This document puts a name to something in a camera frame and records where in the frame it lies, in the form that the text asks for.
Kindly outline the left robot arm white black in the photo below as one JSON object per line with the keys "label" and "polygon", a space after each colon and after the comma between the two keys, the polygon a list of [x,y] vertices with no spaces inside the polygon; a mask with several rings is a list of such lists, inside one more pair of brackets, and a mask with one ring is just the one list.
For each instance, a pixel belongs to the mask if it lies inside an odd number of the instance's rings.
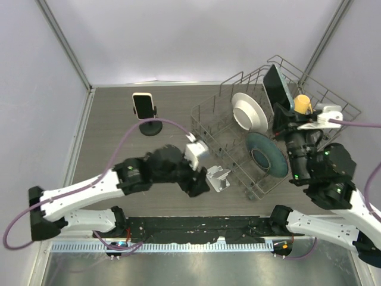
{"label": "left robot arm white black", "polygon": [[105,211],[86,206],[111,198],[144,192],[154,184],[178,184],[189,197],[210,190],[207,170],[199,166],[208,147],[201,141],[187,144],[184,151],[165,145],[143,157],[127,158],[104,174],[67,186],[28,190],[32,241],[44,241],[63,231],[96,231],[115,238],[126,233],[127,222],[119,207]]}

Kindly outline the black round phone stand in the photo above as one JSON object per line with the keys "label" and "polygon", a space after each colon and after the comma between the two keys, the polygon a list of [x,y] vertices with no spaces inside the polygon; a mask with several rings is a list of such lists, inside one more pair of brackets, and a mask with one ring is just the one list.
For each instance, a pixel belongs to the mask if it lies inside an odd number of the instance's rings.
{"label": "black round phone stand", "polygon": [[[133,112],[135,115],[137,115],[137,118],[139,121],[143,120],[143,119],[140,119],[138,117],[138,112],[136,111],[135,106],[133,107]],[[156,115],[157,115],[157,107],[156,106],[154,106],[152,108],[152,112],[153,112],[152,118],[156,118]],[[145,136],[155,136],[161,132],[162,128],[163,128],[163,123],[161,121],[145,122],[145,123],[141,123],[139,125],[139,130],[140,130],[141,134],[143,134]]]}

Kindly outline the silver phone stand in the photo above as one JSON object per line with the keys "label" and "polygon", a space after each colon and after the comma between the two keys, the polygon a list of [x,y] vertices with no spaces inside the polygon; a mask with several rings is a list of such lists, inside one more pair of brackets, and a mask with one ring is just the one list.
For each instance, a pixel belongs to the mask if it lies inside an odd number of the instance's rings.
{"label": "silver phone stand", "polygon": [[222,192],[230,186],[227,179],[230,170],[224,169],[221,166],[212,166],[207,169],[207,180],[216,192]]}

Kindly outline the white cased smartphone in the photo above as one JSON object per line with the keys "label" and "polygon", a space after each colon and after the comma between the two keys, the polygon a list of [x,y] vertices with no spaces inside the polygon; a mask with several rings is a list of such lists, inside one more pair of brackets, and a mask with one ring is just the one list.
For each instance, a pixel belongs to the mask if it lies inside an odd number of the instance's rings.
{"label": "white cased smartphone", "polygon": [[135,92],[132,94],[133,110],[138,120],[154,118],[154,103],[152,94],[148,92]]}

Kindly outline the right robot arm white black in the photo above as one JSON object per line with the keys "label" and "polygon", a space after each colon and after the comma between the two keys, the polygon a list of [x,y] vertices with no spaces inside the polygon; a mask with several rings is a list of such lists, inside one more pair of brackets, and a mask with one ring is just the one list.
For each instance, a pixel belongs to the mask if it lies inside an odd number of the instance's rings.
{"label": "right robot arm white black", "polygon": [[309,235],[357,253],[363,262],[380,267],[380,210],[371,205],[368,190],[352,182],[356,163],[342,144],[318,148],[324,129],[339,129],[360,123],[343,120],[338,105],[317,104],[310,114],[273,106],[275,139],[286,145],[292,179],[304,186],[304,194],[323,210],[342,216],[346,222],[332,223],[277,205],[269,228],[275,235]]}

